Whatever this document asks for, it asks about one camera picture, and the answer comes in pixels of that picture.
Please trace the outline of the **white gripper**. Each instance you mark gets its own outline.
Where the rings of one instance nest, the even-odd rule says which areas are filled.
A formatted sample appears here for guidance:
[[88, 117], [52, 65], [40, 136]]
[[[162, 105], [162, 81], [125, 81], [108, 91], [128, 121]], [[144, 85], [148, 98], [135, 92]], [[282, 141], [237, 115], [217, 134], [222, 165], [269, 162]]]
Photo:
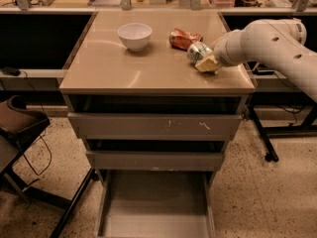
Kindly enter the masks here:
[[200, 72], [216, 73], [221, 66], [235, 66], [246, 60], [241, 46], [242, 32], [235, 30], [217, 38], [211, 44], [214, 56], [211, 55], [198, 61], [195, 67]]

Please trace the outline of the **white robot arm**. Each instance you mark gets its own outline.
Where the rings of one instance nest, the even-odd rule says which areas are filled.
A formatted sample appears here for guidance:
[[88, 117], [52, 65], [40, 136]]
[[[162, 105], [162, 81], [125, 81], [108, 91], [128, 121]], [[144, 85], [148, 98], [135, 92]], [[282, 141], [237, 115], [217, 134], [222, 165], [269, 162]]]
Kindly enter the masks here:
[[305, 26], [299, 20], [256, 20], [225, 34], [195, 67], [217, 72], [221, 67], [256, 61], [278, 70], [317, 102], [317, 53], [305, 48]]

